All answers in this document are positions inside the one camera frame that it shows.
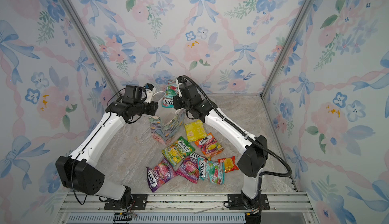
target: candy bag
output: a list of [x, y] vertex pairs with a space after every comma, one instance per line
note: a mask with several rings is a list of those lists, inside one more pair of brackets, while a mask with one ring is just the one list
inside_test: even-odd
[[191, 153], [184, 159], [176, 173], [183, 176], [192, 183], [197, 184], [198, 176], [200, 175], [198, 169], [198, 159], [204, 158], [197, 155], [197, 153]]
[[195, 141], [207, 136], [205, 132], [203, 123], [200, 120], [197, 120], [192, 123], [184, 124], [186, 130], [186, 136], [188, 141]]
[[162, 150], [162, 154], [175, 167], [186, 156], [194, 152], [195, 149], [182, 136], [171, 146]]
[[207, 161], [205, 166], [209, 182], [214, 184], [224, 184], [224, 163]]
[[198, 148], [200, 148], [208, 160], [211, 160], [211, 157], [216, 156], [224, 150], [221, 144], [214, 138], [212, 133], [209, 133], [203, 139], [196, 140], [194, 143], [198, 146]]
[[174, 108], [173, 96], [178, 94], [178, 87], [175, 81], [168, 80], [168, 86], [166, 87], [166, 93], [163, 96], [162, 106], [165, 108]]
[[232, 158], [221, 158], [217, 160], [219, 163], [224, 163], [224, 172], [228, 173], [234, 170], [239, 170], [238, 166], [235, 165], [235, 156]]
[[173, 167], [166, 158], [163, 158], [158, 165], [153, 169], [147, 168], [147, 183], [152, 192], [155, 192], [159, 187], [168, 182], [170, 179], [177, 176]]
[[208, 161], [202, 157], [197, 158], [197, 164], [198, 164], [197, 166], [200, 172], [198, 178], [203, 181], [205, 178], [207, 178], [207, 162]]

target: vent grille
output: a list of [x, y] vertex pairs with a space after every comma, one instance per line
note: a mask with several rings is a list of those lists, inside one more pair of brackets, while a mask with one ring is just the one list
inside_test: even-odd
[[[125, 223], [113, 213], [71, 213], [67, 223]], [[139, 213], [129, 223], [246, 223], [244, 213]]]

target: floral paper bag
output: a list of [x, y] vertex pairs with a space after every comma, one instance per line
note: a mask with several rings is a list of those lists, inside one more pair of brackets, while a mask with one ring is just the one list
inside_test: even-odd
[[164, 145], [170, 145], [173, 136], [184, 122], [185, 110], [162, 107], [162, 98], [158, 100], [155, 116], [149, 116], [152, 137]]

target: orange candy bag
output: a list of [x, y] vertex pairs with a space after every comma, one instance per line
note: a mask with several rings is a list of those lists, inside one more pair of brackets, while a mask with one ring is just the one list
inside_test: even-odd
[[217, 160], [219, 163], [224, 163], [224, 172], [228, 173], [234, 170], [239, 170], [238, 166], [235, 165], [235, 156], [232, 158], [221, 158]]
[[221, 144], [214, 138], [212, 133], [208, 133], [206, 137], [196, 140], [194, 143], [208, 160], [211, 160], [211, 157], [216, 156], [224, 150]]

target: floral wallpaper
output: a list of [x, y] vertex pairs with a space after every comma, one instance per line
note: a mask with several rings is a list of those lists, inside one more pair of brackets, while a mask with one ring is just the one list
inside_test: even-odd
[[186, 74], [207, 93], [260, 93], [304, 0], [71, 1], [119, 88]]
[[112, 92], [58, 0], [0, 3], [0, 222], [51, 223], [68, 192], [55, 161]]
[[389, 223], [388, 9], [315, 0], [265, 98], [321, 224]]

